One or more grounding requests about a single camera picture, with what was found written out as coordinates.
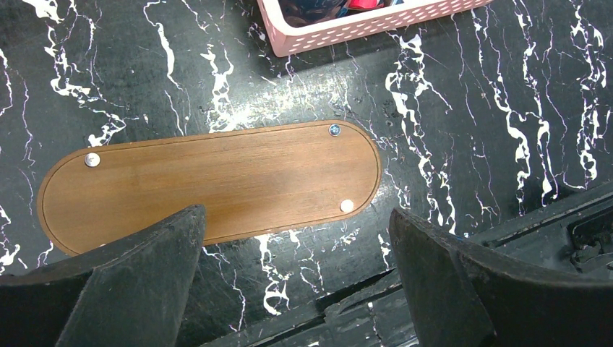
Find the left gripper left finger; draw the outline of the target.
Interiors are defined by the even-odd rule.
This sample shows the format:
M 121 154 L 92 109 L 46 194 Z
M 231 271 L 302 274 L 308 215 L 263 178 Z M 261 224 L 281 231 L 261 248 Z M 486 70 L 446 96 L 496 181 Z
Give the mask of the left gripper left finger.
M 205 235 L 191 205 L 110 244 L 1 277 L 3 346 L 173 346 Z

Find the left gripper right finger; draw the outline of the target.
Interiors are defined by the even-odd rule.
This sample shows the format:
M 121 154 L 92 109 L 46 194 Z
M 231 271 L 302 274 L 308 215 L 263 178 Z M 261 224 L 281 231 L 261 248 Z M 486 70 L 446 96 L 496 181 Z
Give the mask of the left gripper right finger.
M 494 251 L 395 209 L 389 235 L 422 346 L 610 346 L 612 282 Z

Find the oval wooden tray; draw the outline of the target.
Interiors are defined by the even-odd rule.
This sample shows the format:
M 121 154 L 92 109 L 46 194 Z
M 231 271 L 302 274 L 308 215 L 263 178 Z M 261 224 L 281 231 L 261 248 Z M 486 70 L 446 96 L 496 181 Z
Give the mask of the oval wooden tray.
M 351 217 L 381 175 L 363 129 L 313 121 L 81 149 L 46 174 L 37 213 L 77 255 L 202 205 L 209 245 Z

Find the pink perforated plastic basket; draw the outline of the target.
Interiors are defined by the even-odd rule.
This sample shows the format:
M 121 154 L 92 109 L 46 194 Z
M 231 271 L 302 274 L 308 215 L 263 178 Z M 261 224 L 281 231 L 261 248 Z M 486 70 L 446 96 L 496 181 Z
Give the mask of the pink perforated plastic basket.
M 293 27 L 286 22 L 278 1 L 257 3 L 273 52 L 278 57 L 284 57 L 468 11 L 490 2 L 407 1 L 303 27 Z

